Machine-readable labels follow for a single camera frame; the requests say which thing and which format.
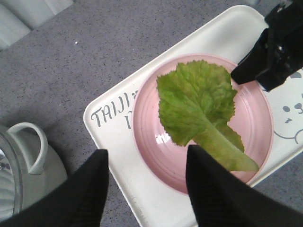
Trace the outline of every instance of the lettuce leaf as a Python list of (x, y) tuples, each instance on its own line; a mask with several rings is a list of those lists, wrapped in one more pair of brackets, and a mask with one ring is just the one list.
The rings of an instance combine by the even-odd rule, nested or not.
[(185, 146), (193, 140), (229, 171), (258, 170), (244, 154), (241, 137), (227, 125), (237, 91), (224, 67), (206, 61), (179, 63), (158, 77), (157, 84), (160, 122), (173, 142)]

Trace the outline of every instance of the green lettuce leaf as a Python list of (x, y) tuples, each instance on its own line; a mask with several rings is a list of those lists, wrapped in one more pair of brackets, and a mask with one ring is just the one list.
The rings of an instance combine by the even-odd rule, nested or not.
[(157, 79), (159, 118), (177, 145), (193, 140), (227, 170), (258, 170), (244, 154), (241, 137), (227, 122), (234, 115), (236, 90), (222, 66), (206, 61), (179, 63)]

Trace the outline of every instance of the white tray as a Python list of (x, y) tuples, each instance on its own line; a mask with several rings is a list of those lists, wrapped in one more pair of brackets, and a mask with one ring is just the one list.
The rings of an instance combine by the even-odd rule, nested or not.
[[(266, 26), (264, 18), (253, 8), (229, 8), (87, 106), (84, 123), (97, 147), (108, 149), (110, 171), (142, 227), (194, 227), (196, 220), (189, 197), (155, 177), (136, 150), (131, 110), (137, 89), (151, 70), (181, 54), (212, 53), (239, 62)], [(297, 140), (290, 138), (301, 132), (295, 122), (301, 111), (298, 104), (302, 101), (300, 87), (303, 87), (303, 79), (294, 78), (270, 93), (265, 92), (273, 112), (275, 133), (289, 138), (274, 135), (267, 163), (251, 186), (302, 150), (303, 136), (298, 133)]]

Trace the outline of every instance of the cartoon bear drawing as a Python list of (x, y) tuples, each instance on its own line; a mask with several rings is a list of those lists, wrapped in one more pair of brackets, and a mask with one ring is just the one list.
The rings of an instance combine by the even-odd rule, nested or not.
[(274, 134), (293, 143), (303, 143), (303, 70), (265, 95), (270, 103)]

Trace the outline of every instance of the pink plate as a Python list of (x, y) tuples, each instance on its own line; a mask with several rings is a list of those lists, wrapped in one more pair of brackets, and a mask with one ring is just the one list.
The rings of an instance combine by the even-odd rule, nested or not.
[[(183, 193), (187, 193), (185, 170), (188, 145), (180, 147), (173, 143), (160, 123), (156, 79), (175, 70), (177, 63), (193, 60), (222, 65), (229, 72), (236, 67), (236, 64), (229, 60), (208, 54), (188, 54), (174, 58), (159, 66), (145, 80), (139, 89), (133, 109), (133, 133), (143, 160), (164, 183)], [(245, 153), (262, 167), (269, 155), (273, 138), (269, 105), (257, 82), (244, 85), (233, 82), (232, 85), (238, 93), (234, 99), (235, 115), (229, 125), (241, 135)], [(233, 171), (233, 174), (249, 183), (256, 172)]]

